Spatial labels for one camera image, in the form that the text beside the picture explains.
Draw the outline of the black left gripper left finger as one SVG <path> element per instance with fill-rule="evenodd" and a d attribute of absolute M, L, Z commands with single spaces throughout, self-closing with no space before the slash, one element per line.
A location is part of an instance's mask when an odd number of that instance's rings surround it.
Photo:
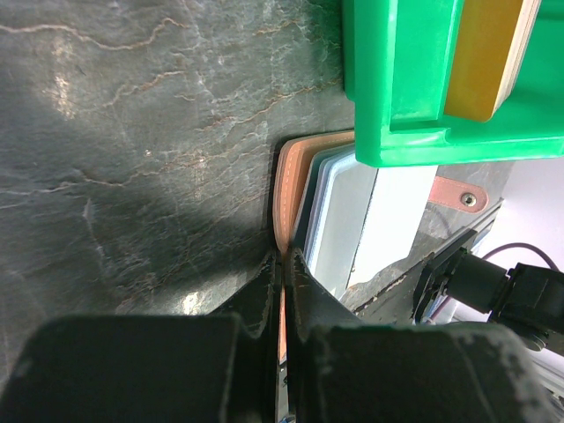
<path fill-rule="evenodd" d="M 26 342 L 4 422 L 272 422 L 280 261 L 206 315 L 70 316 Z"/>

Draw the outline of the pink leather card holder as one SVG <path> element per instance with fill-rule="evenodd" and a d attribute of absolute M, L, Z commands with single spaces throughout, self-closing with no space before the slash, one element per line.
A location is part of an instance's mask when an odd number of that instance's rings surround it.
<path fill-rule="evenodd" d="M 428 204 L 476 214 L 489 202 L 485 189 L 439 176 L 435 166 L 361 164 L 353 141 L 351 131 L 288 141 L 274 177 L 278 249 L 300 249 L 337 300 L 409 255 Z"/>

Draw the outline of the green plastic bin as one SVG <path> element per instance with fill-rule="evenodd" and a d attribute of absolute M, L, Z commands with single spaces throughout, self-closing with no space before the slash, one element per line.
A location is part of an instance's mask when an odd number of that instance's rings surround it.
<path fill-rule="evenodd" d="M 445 114 L 465 2 L 344 2 L 358 161 L 409 167 L 562 155 L 562 2 L 539 1 L 516 85 L 486 122 Z"/>

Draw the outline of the black VIP credit card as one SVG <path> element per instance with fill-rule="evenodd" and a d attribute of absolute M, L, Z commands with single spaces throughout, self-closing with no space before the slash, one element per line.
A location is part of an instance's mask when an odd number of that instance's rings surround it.
<path fill-rule="evenodd" d="M 377 170 L 355 166 L 330 174 L 310 270 L 336 299 L 346 291 Z"/>

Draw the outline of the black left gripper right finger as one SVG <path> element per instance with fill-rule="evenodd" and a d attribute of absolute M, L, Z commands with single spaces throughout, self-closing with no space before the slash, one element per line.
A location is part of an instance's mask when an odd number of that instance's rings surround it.
<path fill-rule="evenodd" d="M 285 260 L 289 407 L 299 422 L 550 422 L 523 342 L 490 323 L 363 323 Z"/>

